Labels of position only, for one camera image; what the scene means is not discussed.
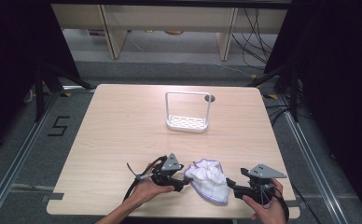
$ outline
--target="forearm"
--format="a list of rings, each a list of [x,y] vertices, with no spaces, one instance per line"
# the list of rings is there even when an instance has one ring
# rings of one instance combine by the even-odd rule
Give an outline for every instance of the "forearm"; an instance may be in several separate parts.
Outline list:
[[[136,200],[128,198],[119,207],[112,211],[107,216],[100,219],[96,224],[119,224],[125,219],[134,209],[141,206]]]

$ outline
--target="white rack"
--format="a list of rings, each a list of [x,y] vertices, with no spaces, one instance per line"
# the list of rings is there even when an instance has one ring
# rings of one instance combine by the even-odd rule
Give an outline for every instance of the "white rack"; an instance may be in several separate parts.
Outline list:
[[[184,116],[177,116],[170,114],[169,108],[169,94],[195,94],[208,96],[207,100],[207,112],[205,118],[191,118]],[[179,132],[192,132],[192,133],[203,133],[207,130],[208,126],[208,115],[210,112],[210,104],[212,102],[212,95],[209,92],[198,92],[198,91],[167,91],[166,92],[166,112],[167,112],[167,127],[169,129]]]

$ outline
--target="person's right hand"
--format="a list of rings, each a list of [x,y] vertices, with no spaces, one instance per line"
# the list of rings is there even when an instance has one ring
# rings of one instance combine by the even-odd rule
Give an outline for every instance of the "person's right hand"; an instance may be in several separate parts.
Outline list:
[[[274,187],[277,188],[280,192],[277,190],[275,191],[275,194],[278,197],[283,197],[281,194],[283,194],[283,185],[280,184],[276,179],[273,179]],[[256,203],[254,199],[248,197],[247,195],[243,196],[243,200],[246,204],[248,204],[254,211],[256,212],[253,216],[251,216],[252,219],[260,219],[262,223],[264,224],[284,224],[285,221],[285,214],[283,207],[280,205],[279,201],[272,197],[271,198],[271,207],[270,208],[264,208],[261,204]]]

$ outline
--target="table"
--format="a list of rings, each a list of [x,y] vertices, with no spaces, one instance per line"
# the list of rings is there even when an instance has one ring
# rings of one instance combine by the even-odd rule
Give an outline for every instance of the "table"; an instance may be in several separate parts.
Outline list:
[[[165,92],[204,91],[215,96],[208,128],[204,133],[175,132],[166,126]],[[169,98],[170,113],[204,111],[202,98],[180,95]],[[186,167],[194,161],[218,160],[224,174],[247,186],[240,168],[264,163],[282,173],[285,165],[258,89],[240,87],[110,85],[98,86],[77,133],[47,210],[52,215],[106,215],[118,206],[136,173],[159,156],[175,154]],[[284,185],[286,201],[295,201],[289,179]],[[132,217],[247,218],[253,210],[233,197],[229,204],[208,203],[192,186],[163,194],[144,204]],[[299,216],[290,207],[290,218]]]

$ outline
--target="crumpled cloth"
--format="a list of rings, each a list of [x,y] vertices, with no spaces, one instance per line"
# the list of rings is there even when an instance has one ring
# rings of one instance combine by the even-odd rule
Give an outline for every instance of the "crumpled cloth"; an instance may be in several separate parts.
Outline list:
[[[202,159],[193,162],[184,172],[184,176],[193,178],[190,185],[204,199],[213,203],[228,204],[230,188],[219,161]]]

